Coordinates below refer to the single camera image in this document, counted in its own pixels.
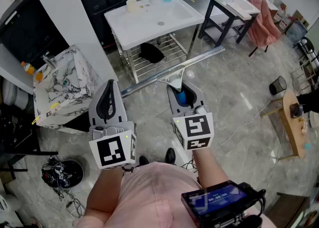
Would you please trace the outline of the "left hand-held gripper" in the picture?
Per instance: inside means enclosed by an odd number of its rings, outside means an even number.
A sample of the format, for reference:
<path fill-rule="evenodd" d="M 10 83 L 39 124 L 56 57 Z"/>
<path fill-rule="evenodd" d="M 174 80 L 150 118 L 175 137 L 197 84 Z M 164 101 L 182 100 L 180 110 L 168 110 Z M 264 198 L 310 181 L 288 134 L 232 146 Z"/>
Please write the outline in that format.
<path fill-rule="evenodd" d="M 89 105 L 89 142 L 99 169 L 113 169 L 136 163 L 137 141 L 134 123 L 127 113 L 115 80 L 104 83 Z"/>

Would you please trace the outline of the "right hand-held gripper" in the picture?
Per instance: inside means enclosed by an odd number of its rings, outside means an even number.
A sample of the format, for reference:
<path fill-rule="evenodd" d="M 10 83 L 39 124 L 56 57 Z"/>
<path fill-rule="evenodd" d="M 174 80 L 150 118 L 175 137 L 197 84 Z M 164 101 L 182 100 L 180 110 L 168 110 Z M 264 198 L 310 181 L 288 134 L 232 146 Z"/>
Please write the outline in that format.
<path fill-rule="evenodd" d="M 203 92 L 190 81 L 184 81 L 181 90 L 166 87 L 173 131 L 185 151 L 211 146 L 214 137 L 213 115 L 207 111 Z"/>

